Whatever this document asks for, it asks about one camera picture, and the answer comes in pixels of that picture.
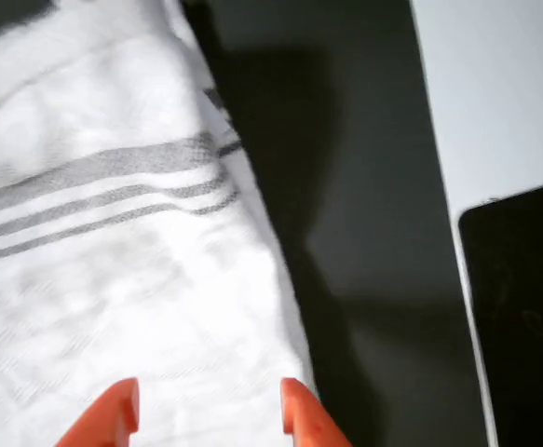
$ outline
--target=striped towel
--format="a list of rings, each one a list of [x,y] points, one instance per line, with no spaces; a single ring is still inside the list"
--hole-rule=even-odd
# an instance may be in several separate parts
[[[313,386],[248,159],[176,0],[60,0],[0,32],[0,446],[113,382],[132,445],[291,445]]]

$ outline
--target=black screen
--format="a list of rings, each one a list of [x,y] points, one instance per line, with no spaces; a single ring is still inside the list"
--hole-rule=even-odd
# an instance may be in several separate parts
[[[460,220],[501,447],[543,446],[543,188]]]

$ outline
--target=white cloth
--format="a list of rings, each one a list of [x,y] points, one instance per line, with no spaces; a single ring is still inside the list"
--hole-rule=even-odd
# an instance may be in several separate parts
[[[133,446],[291,445],[305,335],[213,89],[175,0],[0,33],[0,446],[53,445],[126,377]]]

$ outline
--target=dark countertop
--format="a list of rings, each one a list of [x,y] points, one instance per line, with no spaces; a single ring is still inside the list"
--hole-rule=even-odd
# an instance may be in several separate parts
[[[354,445],[486,445],[404,0],[210,0],[195,23]]]

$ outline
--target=white surface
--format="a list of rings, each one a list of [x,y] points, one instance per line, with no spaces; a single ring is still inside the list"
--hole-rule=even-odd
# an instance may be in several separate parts
[[[543,1],[413,0],[441,172],[491,446],[461,214],[543,185]]]

